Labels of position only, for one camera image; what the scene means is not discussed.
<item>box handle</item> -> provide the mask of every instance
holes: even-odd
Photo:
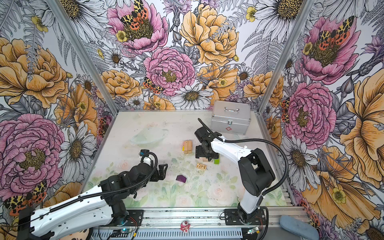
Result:
[[[234,110],[234,109],[228,109],[227,107],[225,107],[224,110],[230,111],[230,112],[238,112],[240,109],[236,108],[236,110]]]

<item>metal box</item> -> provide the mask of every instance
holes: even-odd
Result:
[[[245,134],[250,122],[249,104],[215,101],[211,121],[213,131]]]

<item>purple block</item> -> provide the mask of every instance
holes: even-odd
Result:
[[[187,181],[187,178],[184,177],[183,175],[179,175],[179,176],[177,176],[176,180],[179,181],[179,182],[184,182],[185,183]]]

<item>table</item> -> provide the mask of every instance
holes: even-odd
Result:
[[[200,145],[194,132],[201,127],[197,118],[210,127],[212,111],[127,111],[119,112],[94,164],[84,190],[101,180],[122,171],[129,171],[140,162],[140,149],[154,152],[159,164],[168,164],[164,180],[149,182],[133,199],[124,200],[126,207],[235,207],[241,201],[244,187],[237,164],[220,156],[220,164],[202,162],[195,158],[195,147]],[[223,133],[226,139],[263,138],[257,119],[251,112],[251,124],[246,135]],[[193,152],[184,154],[182,145],[192,140]],[[247,142],[250,149],[260,148],[270,159],[265,143]],[[196,168],[197,163],[206,170]],[[176,181],[178,175],[186,183]],[[265,206],[286,206],[281,188],[269,193]]]

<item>wall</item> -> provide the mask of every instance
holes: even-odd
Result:
[[[302,0],[61,2],[120,108],[211,109],[258,106]]]
[[[384,1],[316,6],[263,115],[320,238],[383,239]]]
[[[112,117],[45,2],[0,5],[0,238],[15,239],[19,210],[78,194]]]

